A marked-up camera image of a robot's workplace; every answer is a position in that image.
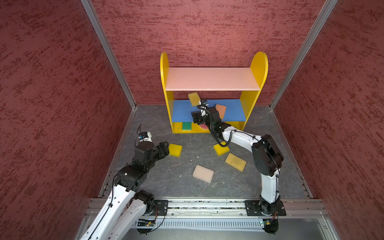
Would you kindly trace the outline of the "salmon pink sponge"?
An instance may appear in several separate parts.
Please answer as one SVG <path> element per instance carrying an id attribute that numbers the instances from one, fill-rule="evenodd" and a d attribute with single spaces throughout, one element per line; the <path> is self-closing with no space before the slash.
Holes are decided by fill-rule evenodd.
<path id="1" fill-rule="evenodd" d="M 225 113 L 226 113 L 227 107 L 223 106 L 223 105 L 216 104 L 215 108 L 216 108 L 216 110 L 219 113 L 220 119 L 223 120 L 224 116 L 225 116 Z"/>

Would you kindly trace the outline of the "bright yellow sponge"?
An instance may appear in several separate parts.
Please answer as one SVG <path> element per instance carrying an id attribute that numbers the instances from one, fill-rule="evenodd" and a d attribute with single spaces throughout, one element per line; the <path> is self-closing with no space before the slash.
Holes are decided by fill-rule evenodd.
<path id="1" fill-rule="evenodd" d="M 229 147 L 221 147 L 219 144 L 214 145 L 213 148 L 218 156 L 224 155 L 230 151 Z"/>
<path id="2" fill-rule="evenodd" d="M 169 144 L 169 155 L 174 157 L 180 157 L 182 153 L 183 146 L 176 144 Z"/>

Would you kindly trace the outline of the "dark yellow sponge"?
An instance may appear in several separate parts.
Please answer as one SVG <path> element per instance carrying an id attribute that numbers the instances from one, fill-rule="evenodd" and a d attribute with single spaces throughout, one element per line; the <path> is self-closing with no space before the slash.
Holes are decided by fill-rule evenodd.
<path id="1" fill-rule="evenodd" d="M 196 107 L 200 104 L 201 99 L 200 99 L 199 94 L 197 92 L 188 94 L 188 98 L 189 98 L 190 103 L 193 107 Z"/>

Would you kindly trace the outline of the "green yellow sponge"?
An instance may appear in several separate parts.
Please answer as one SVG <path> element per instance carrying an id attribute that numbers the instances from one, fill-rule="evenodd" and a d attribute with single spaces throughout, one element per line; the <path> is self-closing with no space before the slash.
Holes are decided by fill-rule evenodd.
<path id="1" fill-rule="evenodd" d="M 191 131 L 192 130 L 192 123 L 190 122 L 184 122 L 182 124 L 182 130 L 183 131 Z"/>

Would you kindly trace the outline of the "pale pink sponge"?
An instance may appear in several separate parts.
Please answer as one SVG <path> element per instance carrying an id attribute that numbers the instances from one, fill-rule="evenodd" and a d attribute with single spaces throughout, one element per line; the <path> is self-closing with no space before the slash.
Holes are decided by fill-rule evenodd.
<path id="1" fill-rule="evenodd" d="M 207 169 L 200 165 L 196 165 L 195 170 L 193 172 L 194 178 L 204 181 L 205 183 L 208 183 L 208 184 L 212 182 L 213 176 L 214 176 L 213 170 Z"/>

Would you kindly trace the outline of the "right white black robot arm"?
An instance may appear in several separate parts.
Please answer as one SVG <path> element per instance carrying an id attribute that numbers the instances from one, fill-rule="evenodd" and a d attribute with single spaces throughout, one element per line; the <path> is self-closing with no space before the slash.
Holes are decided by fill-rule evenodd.
<path id="1" fill-rule="evenodd" d="M 259 209 L 265 216 L 275 214 L 281 202 L 279 179 L 284 157 L 273 137 L 252 135 L 238 130 L 223 122 L 215 107 L 200 104 L 197 109 L 197 112 L 191 113 L 193 123 L 206 125 L 220 147 L 233 143 L 252 153 L 256 169 L 262 177 Z"/>

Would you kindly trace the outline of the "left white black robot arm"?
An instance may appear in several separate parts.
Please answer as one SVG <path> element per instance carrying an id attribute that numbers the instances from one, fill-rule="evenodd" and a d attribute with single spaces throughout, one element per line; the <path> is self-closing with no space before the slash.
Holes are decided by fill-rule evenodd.
<path id="1" fill-rule="evenodd" d="M 154 195 L 139 191 L 155 163 L 170 154 L 169 143 L 142 141 L 132 163 L 119 170 L 111 193 L 82 240 L 121 240 L 145 214 L 154 210 Z"/>

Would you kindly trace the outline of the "yellow shelf pink blue boards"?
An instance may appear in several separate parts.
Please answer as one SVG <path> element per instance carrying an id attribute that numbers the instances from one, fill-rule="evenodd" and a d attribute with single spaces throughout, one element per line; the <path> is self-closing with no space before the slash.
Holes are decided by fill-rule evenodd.
<path id="1" fill-rule="evenodd" d="M 170 67 L 166 53 L 161 54 L 160 73 L 171 130 L 174 134 L 208 133 L 193 123 L 191 113 L 198 111 L 189 100 L 175 100 L 175 92 L 239 91 L 238 99 L 218 97 L 209 99 L 209 106 L 226 106 L 223 121 L 243 130 L 251 116 L 268 76 L 267 54 L 258 52 L 250 67 L 240 68 L 184 68 Z M 191 131 L 183 131 L 184 122 L 192 123 Z"/>

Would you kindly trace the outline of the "tan yellow sponge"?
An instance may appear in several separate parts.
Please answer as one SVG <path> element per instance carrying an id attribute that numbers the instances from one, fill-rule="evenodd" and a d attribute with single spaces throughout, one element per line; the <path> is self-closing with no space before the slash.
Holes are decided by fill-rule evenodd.
<path id="1" fill-rule="evenodd" d="M 233 155 L 232 153 L 229 153 L 227 156 L 225 163 L 230 165 L 231 167 L 235 168 L 236 170 L 243 172 L 245 169 L 245 166 L 247 164 L 246 161 L 242 160 L 241 158 Z"/>

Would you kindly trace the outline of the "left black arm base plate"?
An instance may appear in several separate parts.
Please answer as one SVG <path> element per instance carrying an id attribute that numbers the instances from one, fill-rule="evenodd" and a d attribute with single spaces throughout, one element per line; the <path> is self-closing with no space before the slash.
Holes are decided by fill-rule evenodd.
<path id="1" fill-rule="evenodd" d="M 168 200 L 153 200 L 147 206 L 146 216 L 166 216 L 168 212 Z"/>

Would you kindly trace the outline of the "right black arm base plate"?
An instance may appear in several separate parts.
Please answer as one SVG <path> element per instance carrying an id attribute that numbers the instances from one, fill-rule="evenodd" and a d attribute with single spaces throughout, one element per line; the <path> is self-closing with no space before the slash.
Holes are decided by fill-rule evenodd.
<path id="1" fill-rule="evenodd" d="M 249 217 L 285 217 L 287 215 L 281 200 L 272 204 L 264 200 L 246 200 L 244 203 Z"/>

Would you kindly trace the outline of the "right aluminium corner post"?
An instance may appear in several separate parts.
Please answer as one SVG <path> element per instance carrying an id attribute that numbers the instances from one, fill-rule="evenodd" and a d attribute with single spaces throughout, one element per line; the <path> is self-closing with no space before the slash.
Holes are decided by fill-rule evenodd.
<path id="1" fill-rule="evenodd" d="M 289 83 L 293 79 L 296 71 L 298 70 L 304 58 L 306 57 L 307 53 L 311 49 L 313 43 L 315 42 L 317 36 L 319 35 L 320 31 L 322 30 L 323 26 L 325 25 L 327 19 L 331 15 L 337 3 L 338 3 L 338 0 L 325 1 L 311 29 L 309 30 L 303 44 L 301 45 L 300 50 L 298 51 L 291 67 L 289 68 L 287 74 L 285 75 L 282 81 L 282 84 L 278 88 L 273 100 L 271 101 L 271 104 L 269 105 L 269 109 L 271 112 L 274 111 L 284 91 L 286 90 Z"/>

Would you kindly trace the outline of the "aluminium corner post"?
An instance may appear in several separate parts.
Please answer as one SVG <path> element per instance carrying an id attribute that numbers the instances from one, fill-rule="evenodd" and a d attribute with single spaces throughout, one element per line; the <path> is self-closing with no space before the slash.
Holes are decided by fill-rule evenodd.
<path id="1" fill-rule="evenodd" d="M 127 100 L 130 103 L 131 108 L 135 111 L 137 109 L 137 104 L 134 99 L 134 96 L 129 88 L 129 85 L 126 81 L 126 78 L 123 74 L 123 71 L 118 63 L 118 60 L 113 52 L 113 49 L 110 45 L 110 42 L 107 38 L 107 35 L 102 27 L 102 24 L 97 16 L 96 10 L 90 0 L 81 0 L 81 3 L 86 11 L 86 14 L 93 26 L 93 29 L 104 49 L 104 52 L 113 68 L 113 71 L 125 93 Z"/>
<path id="2" fill-rule="evenodd" d="M 327 19 L 331 15 L 337 3 L 338 3 L 338 0 L 325 1 L 311 29 L 309 30 L 303 44 L 301 45 L 300 50 L 298 51 L 291 67 L 289 68 L 287 74 L 285 75 L 282 81 L 282 84 L 278 88 L 273 100 L 271 101 L 271 104 L 269 105 L 269 109 L 271 112 L 274 111 L 284 91 L 286 90 L 289 83 L 293 79 L 296 71 L 298 70 L 304 58 L 306 57 L 307 53 L 311 49 L 313 43 L 315 42 L 317 36 L 319 35 L 320 31 L 322 30 L 323 26 L 325 25 Z"/>

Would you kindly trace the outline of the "left aluminium corner post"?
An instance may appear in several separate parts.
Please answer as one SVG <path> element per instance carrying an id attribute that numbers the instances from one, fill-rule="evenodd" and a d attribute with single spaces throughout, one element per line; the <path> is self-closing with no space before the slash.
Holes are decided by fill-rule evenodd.
<path id="1" fill-rule="evenodd" d="M 129 88 L 129 85 L 126 81 L 126 78 L 123 74 L 123 71 L 118 63 L 118 60 L 113 52 L 113 49 L 110 45 L 110 42 L 107 38 L 107 35 L 102 27 L 102 24 L 97 16 L 96 10 L 90 0 L 81 0 L 81 3 L 86 11 L 86 14 L 93 26 L 93 29 L 104 49 L 104 52 L 113 68 L 113 71 L 125 93 L 127 100 L 130 103 L 131 108 L 135 111 L 137 109 L 137 104 L 134 99 L 134 96 Z"/>

